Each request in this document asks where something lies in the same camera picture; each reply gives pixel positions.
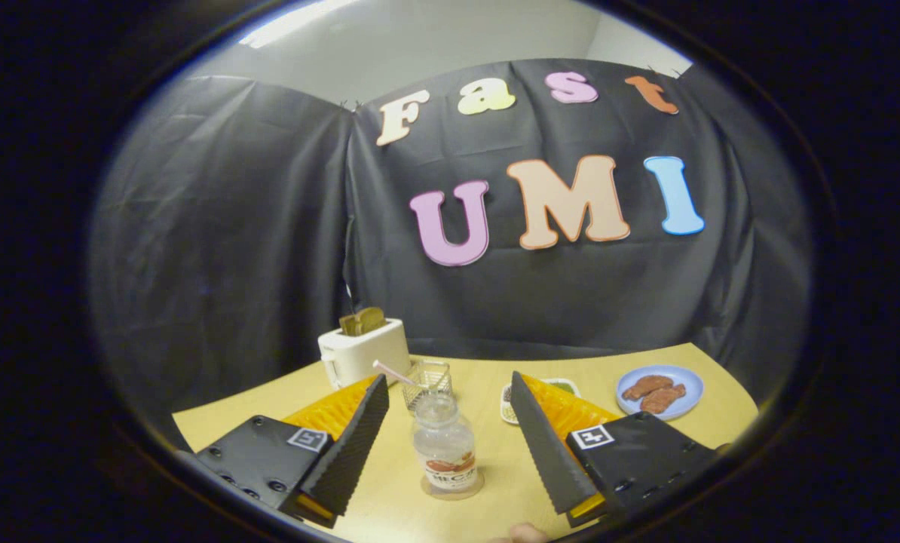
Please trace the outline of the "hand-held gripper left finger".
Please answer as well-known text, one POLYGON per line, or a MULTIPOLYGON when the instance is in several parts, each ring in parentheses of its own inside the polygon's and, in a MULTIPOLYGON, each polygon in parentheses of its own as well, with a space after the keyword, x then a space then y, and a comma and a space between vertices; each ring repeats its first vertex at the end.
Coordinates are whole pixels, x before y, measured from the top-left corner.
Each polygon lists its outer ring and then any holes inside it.
POLYGON ((250 416, 196 458, 270 508, 333 528, 347 511, 389 406, 387 378, 377 374, 282 420, 250 416))

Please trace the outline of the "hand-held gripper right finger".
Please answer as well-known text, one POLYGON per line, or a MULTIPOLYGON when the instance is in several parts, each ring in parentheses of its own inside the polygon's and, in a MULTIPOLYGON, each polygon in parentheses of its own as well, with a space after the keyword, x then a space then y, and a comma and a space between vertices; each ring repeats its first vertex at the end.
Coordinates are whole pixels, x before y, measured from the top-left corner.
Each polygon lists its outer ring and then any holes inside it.
POLYGON ((652 413, 618 417, 513 372, 510 402, 556 513, 574 528, 622 523, 658 508, 705 474, 718 453, 652 413))

